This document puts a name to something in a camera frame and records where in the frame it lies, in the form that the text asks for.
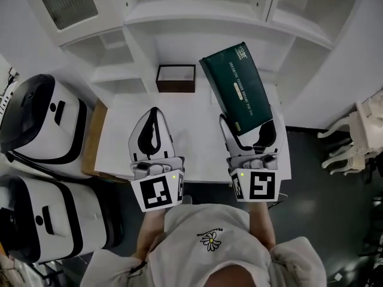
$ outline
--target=white cabinet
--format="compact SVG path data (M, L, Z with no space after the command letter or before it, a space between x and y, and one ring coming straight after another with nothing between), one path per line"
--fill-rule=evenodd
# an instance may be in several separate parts
M356 0L29 2L109 108L156 105L159 65L198 65L201 58L244 41L263 82L274 86L285 110L337 46ZM204 79L197 69L197 80L198 75Z

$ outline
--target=white robot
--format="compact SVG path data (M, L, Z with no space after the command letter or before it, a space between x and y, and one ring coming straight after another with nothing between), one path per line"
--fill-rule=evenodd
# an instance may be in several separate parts
M220 115L237 201L278 199L281 185L278 155L284 137L278 115L273 107L271 111L272 120L242 136L237 136L226 117ZM132 187L143 212L182 202L184 158L175 155L172 137L159 108L150 109L138 121L129 138L129 153L135 174Z

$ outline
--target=open box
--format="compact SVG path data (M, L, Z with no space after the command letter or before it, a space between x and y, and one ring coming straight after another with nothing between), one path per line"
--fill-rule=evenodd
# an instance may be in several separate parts
M196 65L160 65L156 84L160 93L194 93Z

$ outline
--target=flower logo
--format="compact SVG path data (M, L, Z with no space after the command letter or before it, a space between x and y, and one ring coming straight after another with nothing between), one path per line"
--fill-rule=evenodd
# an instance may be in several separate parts
M216 236L217 236L216 232L208 233L202 237L200 242L202 242L205 246L208 247L208 251L214 251L218 249L218 247L221 245L221 242L219 242L218 240L215 240Z

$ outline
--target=green box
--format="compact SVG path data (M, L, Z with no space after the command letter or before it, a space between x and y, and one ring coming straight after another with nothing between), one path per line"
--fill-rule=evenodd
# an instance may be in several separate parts
M244 42L204 57L199 63L237 135L273 118L257 67Z

